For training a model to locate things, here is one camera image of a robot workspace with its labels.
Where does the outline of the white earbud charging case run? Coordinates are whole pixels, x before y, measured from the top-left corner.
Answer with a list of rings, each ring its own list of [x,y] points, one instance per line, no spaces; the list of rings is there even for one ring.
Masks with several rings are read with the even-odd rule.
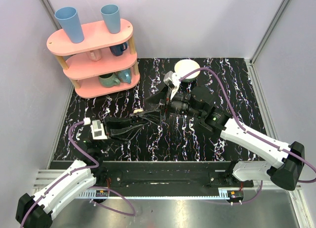
[[[143,112],[144,112],[143,109],[135,109],[135,110],[133,111],[133,114],[141,114],[141,113],[143,113]]]

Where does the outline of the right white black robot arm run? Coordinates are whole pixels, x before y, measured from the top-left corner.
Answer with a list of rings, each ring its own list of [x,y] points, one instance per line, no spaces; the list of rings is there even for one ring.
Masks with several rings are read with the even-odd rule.
[[[303,144],[285,143],[268,137],[240,122],[214,105],[213,95],[205,86],[193,88],[189,95],[176,93],[165,86],[145,100],[160,110],[160,117],[170,113],[192,116],[198,129],[210,136],[240,145],[263,158],[263,161],[235,161],[224,174],[230,187],[248,180],[271,181],[276,186],[293,191],[304,167]]]

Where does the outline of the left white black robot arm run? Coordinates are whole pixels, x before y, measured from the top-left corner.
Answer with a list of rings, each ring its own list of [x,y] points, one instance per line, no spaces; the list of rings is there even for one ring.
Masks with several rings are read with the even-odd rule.
[[[93,139],[106,139],[105,128],[99,120],[86,117],[72,125],[68,131],[69,141],[86,157],[86,161],[75,160],[70,167],[49,185],[34,195],[25,193],[18,200],[16,221],[22,228],[49,228],[57,215],[81,193],[93,189],[111,192],[122,198],[131,208],[131,212],[119,213],[136,216],[134,206],[123,195],[109,188],[107,170],[102,168],[96,152],[84,151],[73,139],[73,131],[79,125],[89,125]]]

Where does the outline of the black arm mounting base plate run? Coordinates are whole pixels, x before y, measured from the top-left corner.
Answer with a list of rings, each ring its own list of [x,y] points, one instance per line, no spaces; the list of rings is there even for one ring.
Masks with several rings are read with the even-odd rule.
[[[238,181],[233,177],[235,162],[118,162],[100,164],[94,174],[97,185],[121,187],[123,183],[187,183],[211,188],[253,187],[253,182]]]

